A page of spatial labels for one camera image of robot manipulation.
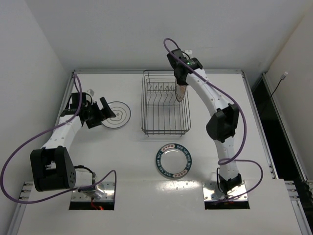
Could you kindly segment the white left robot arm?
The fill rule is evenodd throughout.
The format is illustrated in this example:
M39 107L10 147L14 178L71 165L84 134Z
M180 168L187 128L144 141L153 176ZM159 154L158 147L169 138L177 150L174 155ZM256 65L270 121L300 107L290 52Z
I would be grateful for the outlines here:
M31 168L37 191L74 188L76 171L69 156L75 135L84 126L100 126L108 118L116 117L104 97L99 108L90 92L72 93L60 114L59 125L41 149L30 154Z

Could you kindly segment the white plate with orange sunburst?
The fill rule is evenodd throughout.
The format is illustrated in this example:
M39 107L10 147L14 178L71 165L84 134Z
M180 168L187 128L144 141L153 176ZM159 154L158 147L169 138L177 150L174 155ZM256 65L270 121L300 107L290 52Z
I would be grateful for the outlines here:
M175 94L177 102L182 102L187 91L186 85L176 84Z

